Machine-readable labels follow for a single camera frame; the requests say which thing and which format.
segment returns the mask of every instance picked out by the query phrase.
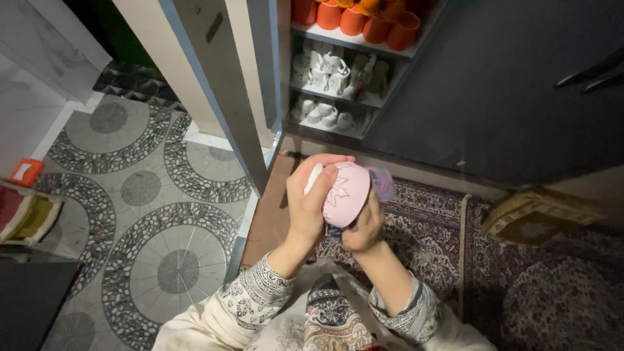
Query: person's left hand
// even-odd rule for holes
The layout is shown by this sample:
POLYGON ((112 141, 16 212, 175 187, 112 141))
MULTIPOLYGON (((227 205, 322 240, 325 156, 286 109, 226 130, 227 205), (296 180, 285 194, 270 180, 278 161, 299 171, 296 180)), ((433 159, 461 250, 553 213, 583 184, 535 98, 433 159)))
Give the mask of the person's left hand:
POLYGON ((354 162, 355 157, 332 154, 310 156, 286 180, 288 212, 290 213, 287 240, 295 239, 311 249, 323 235, 324 219, 321 208, 338 175, 338 170, 333 164, 345 161, 354 162), (310 192, 304 195, 303 189, 308 184, 312 168, 317 163, 321 163, 324 169, 315 180, 310 192))

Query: pink bowl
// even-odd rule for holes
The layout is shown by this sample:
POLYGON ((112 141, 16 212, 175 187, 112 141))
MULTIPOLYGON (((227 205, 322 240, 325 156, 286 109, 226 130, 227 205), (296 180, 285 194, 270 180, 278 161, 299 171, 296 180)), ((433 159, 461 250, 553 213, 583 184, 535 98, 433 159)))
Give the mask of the pink bowl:
POLYGON ((371 187, 368 171, 353 162, 339 162, 338 177, 323 204, 325 221, 344 228, 357 218, 371 187))

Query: black surface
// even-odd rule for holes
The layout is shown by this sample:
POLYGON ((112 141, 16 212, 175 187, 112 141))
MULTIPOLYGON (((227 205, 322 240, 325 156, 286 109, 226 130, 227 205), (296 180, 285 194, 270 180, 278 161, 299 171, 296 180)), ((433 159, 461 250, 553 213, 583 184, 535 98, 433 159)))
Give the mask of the black surface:
POLYGON ((624 2, 448 6, 363 149, 508 185, 624 164, 624 86, 554 89, 624 46, 624 2))
POLYGON ((0 350, 39 350, 80 264, 0 264, 0 350))

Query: orange object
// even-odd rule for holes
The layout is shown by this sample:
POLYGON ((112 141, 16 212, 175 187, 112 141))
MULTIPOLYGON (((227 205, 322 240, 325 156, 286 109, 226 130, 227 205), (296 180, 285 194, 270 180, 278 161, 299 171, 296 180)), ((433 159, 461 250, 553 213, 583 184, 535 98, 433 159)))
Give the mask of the orange object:
POLYGON ((316 22, 316 2, 314 0, 293 0, 295 22, 311 26, 316 22))
POLYGON ((342 13, 343 9, 336 5, 334 0, 321 2, 316 14, 316 23, 326 31, 333 31, 340 25, 340 15, 342 13))
POLYGON ((396 51, 407 49, 416 38, 416 31, 421 26, 421 20, 411 12, 402 13, 397 23, 392 25, 386 44, 396 51))
POLYGON ((386 41, 391 26, 392 23, 379 17, 379 15, 369 17, 366 24, 364 24, 362 34, 367 42, 370 42, 371 44, 381 44, 386 41))
POLYGON ((379 13, 381 0, 360 0, 359 8, 364 16, 373 17, 379 13))
POLYGON ((348 9, 355 6, 355 0, 334 0, 336 5, 348 9))
POLYGON ((386 0, 379 15, 385 20, 395 23, 406 11, 406 7, 405 0, 386 0))
POLYGON ((35 159, 22 159, 11 174, 9 182, 30 188, 43 171, 43 162, 35 159))
POLYGON ((343 11, 340 17, 340 30, 348 36, 356 36, 362 33, 367 17, 359 11, 359 5, 355 5, 343 11))

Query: dark gray cabinet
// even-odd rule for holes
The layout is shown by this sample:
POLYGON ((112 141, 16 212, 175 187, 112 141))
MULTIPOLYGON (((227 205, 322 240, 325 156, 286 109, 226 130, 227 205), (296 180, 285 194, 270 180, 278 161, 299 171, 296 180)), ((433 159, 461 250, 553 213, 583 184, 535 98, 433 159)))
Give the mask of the dark gray cabinet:
POLYGON ((553 88, 624 47, 624 2, 447 6, 364 149, 508 185, 624 164, 624 86, 553 88))

